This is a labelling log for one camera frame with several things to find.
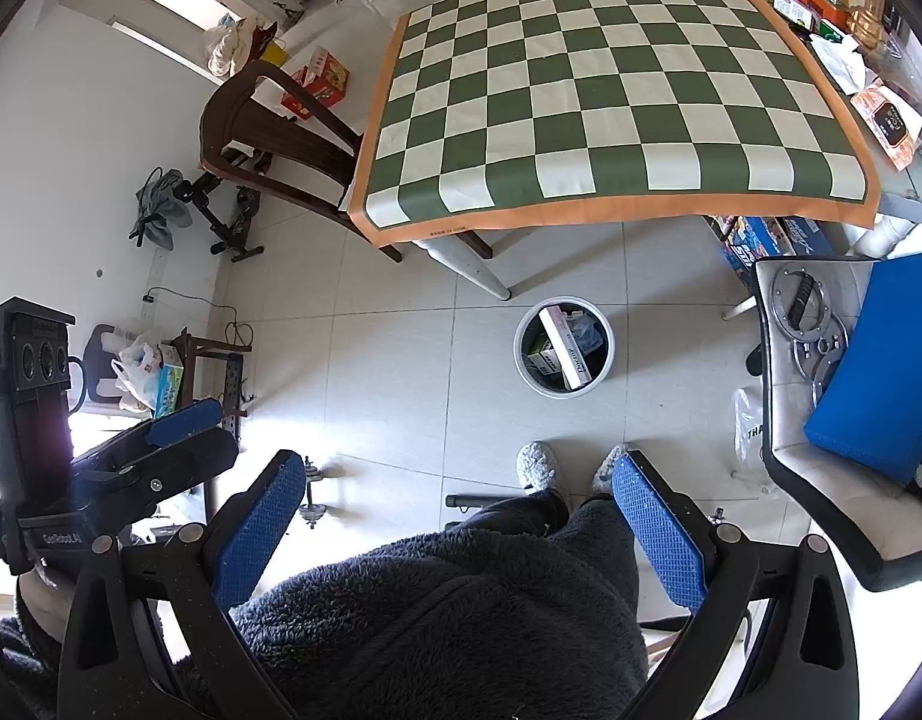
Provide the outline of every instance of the table leg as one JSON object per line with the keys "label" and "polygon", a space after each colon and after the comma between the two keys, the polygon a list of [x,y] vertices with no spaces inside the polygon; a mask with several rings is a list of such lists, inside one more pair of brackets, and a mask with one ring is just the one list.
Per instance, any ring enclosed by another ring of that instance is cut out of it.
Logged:
{"label": "table leg", "polygon": [[750,298],[747,298],[743,302],[738,303],[738,305],[735,306],[730,311],[724,312],[724,314],[722,314],[722,319],[724,319],[725,322],[728,322],[729,319],[734,319],[735,317],[741,317],[741,315],[744,312],[751,311],[751,309],[757,306],[757,304],[758,302],[757,300],[755,300],[755,296],[751,295]]}
{"label": "table leg", "polygon": [[431,238],[427,241],[415,241],[423,250],[442,265],[447,266],[455,274],[461,274],[482,290],[487,290],[499,300],[511,298],[511,290],[498,281],[498,276],[491,273],[477,255],[460,241],[456,235],[445,235],[440,238]]}

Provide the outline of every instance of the blue textured pad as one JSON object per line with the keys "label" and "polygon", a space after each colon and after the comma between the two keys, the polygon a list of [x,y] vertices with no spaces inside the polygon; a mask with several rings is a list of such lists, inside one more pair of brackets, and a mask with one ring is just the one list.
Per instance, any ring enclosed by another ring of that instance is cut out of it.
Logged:
{"label": "blue textured pad", "polygon": [[224,415],[221,404],[210,398],[155,419],[148,431],[147,442],[152,446],[170,446],[195,433],[214,427]]}
{"label": "blue textured pad", "polygon": [[251,598],[304,498],[305,485],[304,461],[292,453],[221,551],[211,586],[219,608],[228,610]]}
{"label": "blue textured pad", "polygon": [[805,436],[900,485],[922,459],[922,254],[876,263],[851,343]]}
{"label": "blue textured pad", "polygon": [[695,543],[628,455],[618,459],[612,485],[618,509],[635,532],[667,597],[695,613],[707,593],[704,560]]}

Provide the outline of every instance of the person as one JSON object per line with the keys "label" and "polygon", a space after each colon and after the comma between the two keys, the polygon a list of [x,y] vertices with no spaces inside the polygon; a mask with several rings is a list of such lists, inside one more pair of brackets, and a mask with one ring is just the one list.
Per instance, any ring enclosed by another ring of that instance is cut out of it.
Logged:
{"label": "person", "polygon": [[[572,512],[554,452],[530,443],[525,496],[298,574],[232,619],[301,718],[616,720],[647,677],[634,536],[611,495],[625,452]],[[53,695],[59,646],[20,616],[2,626],[8,678],[36,704]],[[220,716],[192,662],[176,670]]]}

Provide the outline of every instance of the silver bolt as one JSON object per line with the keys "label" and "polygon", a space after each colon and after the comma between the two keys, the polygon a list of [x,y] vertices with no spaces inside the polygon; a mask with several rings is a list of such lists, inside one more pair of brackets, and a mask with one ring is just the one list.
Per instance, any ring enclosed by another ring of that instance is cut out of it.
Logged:
{"label": "silver bolt", "polygon": [[726,544],[737,544],[741,541],[741,530],[737,525],[724,522],[714,529],[714,533]]}
{"label": "silver bolt", "polygon": [[817,552],[819,555],[824,554],[828,551],[828,542],[822,536],[818,536],[817,533],[812,533],[808,536],[808,548],[812,552]]}
{"label": "silver bolt", "polygon": [[185,544],[193,544],[205,534],[205,529],[197,522],[189,522],[184,528],[178,531],[178,538]]}
{"label": "silver bolt", "polygon": [[95,555],[104,555],[112,546],[114,546],[114,539],[105,533],[104,536],[98,536],[98,538],[94,539],[91,544],[91,552]]}

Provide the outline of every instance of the green and white tablecloth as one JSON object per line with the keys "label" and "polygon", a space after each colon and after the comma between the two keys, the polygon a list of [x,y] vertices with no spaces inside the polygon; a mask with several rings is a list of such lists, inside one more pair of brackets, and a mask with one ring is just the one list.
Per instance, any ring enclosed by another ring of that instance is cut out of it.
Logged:
{"label": "green and white tablecloth", "polygon": [[870,221],[880,190],[856,124],[833,113],[813,57],[762,9],[444,0],[411,13],[352,218],[378,245],[650,215]]}

